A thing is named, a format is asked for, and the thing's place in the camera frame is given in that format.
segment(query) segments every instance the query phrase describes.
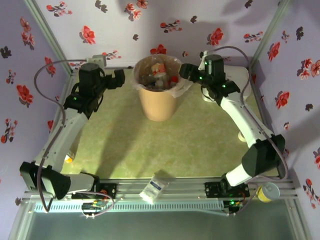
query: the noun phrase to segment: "red bottle cap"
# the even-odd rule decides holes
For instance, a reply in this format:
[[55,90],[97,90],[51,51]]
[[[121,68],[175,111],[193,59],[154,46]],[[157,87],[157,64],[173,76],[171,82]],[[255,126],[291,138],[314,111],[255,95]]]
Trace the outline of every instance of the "red bottle cap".
[[177,83],[179,81],[178,77],[177,76],[173,76],[171,78],[171,82],[174,82],[174,83]]

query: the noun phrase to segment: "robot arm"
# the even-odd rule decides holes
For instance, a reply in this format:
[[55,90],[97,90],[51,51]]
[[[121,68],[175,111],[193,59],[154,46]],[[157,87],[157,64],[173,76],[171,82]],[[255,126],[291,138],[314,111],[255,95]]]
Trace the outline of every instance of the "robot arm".
[[[65,122],[61,118],[34,161],[23,162],[20,167],[20,173],[29,190],[38,189],[37,172],[44,158],[45,162],[41,169],[41,186],[44,192],[50,193],[54,198],[60,200],[72,192],[99,191],[96,189],[99,184],[96,176],[86,173],[63,175],[60,172],[76,136],[92,113],[98,110],[105,90],[116,89],[124,84],[125,74],[122,69],[115,70],[114,75],[115,77],[105,75],[99,65],[95,63],[86,63],[81,66],[79,83],[74,85],[63,105]],[[62,131],[54,139],[49,152],[45,155],[60,127],[63,127]]]
[[235,122],[249,148],[242,157],[241,164],[222,176],[220,182],[222,191],[228,192],[280,164],[280,157],[260,129],[281,152],[285,147],[285,139],[282,135],[275,136],[255,116],[247,104],[241,101],[242,96],[238,86],[233,81],[226,79],[224,61],[220,55],[207,55],[207,51],[205,51],[200,54],[200,57],[199,67],[188,63],[182,64],[179,71],[180,76],[194,83],[199,83],[208,91],[210,99],[222,107]]

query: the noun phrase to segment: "floral wallpaper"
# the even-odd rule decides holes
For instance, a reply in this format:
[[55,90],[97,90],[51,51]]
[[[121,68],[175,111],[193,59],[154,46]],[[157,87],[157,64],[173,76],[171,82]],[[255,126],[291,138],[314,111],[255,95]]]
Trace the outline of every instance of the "floral wallpaper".
[[[49,121],[57,109],[38,94],[34,75],[56,57],[20,0],[1,6],[0,16],[0,28],[5,33],[0,42],[0,239],[5,240],[26,190],[20,165],[31,162],[47,141]],[[39,75],[38,87],[58,101],[67,77],[61,66],[50,66]]]
[[292,0],[254,67],[267,124],[286,140],[290,167],[313,239],[320,222],[320,6]]
[[[241,48],[252,57],[279,3],[279,0],[196,3],[93,0],[81,4],[76,0],[35,1],[67,58],[82,59],[117,51],[116,57],[107,58],[110,67],[134,66],[145,56],[161,51],[198,64],[201,51],[226,45]],[[247,66],[235,50],[224,49],[219,53],[228,65]]]

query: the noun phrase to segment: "glass surface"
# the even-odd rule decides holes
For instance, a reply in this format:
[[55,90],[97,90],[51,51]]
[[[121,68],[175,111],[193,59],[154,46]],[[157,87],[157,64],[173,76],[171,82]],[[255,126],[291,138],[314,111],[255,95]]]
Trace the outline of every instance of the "glass surface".
[[241,214],[201,212],[35,213],[27,240],[295,240],[283,200],[253,201]]

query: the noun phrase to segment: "trash can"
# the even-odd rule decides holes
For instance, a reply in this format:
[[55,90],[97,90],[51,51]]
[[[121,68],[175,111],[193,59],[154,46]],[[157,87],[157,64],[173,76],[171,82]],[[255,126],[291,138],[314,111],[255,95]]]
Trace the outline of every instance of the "trash can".
[[181,78],[179,70],[181,61],[174,56],[157,54],[165,65],[169,77],[176,76],[177,84],[167,90],[150,89],[142,84],[141,79],[152,75],[151,62],[154,56],[141,59],[133,69],[133,86],[138,90],[139,97],[145,116],[155,122],[162,122],[170,119],[177,109],[177,97],[186,92],[192,82]]

